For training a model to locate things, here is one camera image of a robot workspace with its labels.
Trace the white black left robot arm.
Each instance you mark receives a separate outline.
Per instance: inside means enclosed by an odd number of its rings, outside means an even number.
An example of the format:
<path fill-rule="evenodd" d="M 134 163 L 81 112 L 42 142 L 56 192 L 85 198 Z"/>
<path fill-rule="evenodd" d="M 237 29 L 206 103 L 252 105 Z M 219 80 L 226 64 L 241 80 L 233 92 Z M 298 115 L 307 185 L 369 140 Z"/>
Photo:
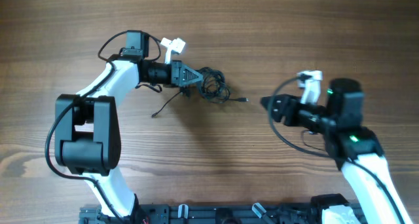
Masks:
<path fill-rule="evenodd" d="M 126 44 L 118 53 L 98 56 L 105 62 L 98 78 L 76 94 L 57 98 L 45 159 L 56 175 L 87 182 L 101 204 L 104 222 L 146 223 L 138 197 L 118 167 L 122 143 L 117 108 L 133 89 L 186 88 L 201 83 L 203 75 L 172 59 L 185 48 L 180 38 L 157 39 L 140 30 L 123 35 Z"/>

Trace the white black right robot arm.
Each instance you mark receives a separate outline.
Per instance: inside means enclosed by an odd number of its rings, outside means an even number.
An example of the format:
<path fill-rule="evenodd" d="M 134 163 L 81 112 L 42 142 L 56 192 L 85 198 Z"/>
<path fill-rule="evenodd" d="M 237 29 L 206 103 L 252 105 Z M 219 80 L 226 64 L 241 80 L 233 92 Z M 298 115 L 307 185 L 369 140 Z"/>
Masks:
<path fill-rule="evenodd" d="M 326 104 L 318 105 L 317 83 L 303 74 L 283 82 L 272 95 L 261 98 L 272 131 L 302 153 L 333 160 L 355 193 L 367 223 L 411 223 L 391 179 L 384 149 L 376 134 L 362 125 L 361 85 L 353 79 L 333 79 Z M 324 153 L 291 143 L 279 133 L 277 122 L 322 135 Z"/>

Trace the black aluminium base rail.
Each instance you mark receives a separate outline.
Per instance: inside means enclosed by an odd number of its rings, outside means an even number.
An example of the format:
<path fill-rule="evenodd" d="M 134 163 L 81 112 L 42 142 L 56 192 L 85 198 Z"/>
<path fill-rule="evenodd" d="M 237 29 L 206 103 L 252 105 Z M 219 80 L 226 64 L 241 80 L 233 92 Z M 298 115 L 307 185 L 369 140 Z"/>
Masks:
<path fill-rule="evenodd" d="M 263 205 L 266 217 L 258 217 L 250 205 L 230 206 L 189 206 L 188 216 L 179 217 L 177 206 L 167 204 L 142 205 L 148 222 L 153 224 L 216 224 L 227 221 L 239 223 L 321 223 L 321 214 L 309 203 L 289 203 L 282 205 Z"/>

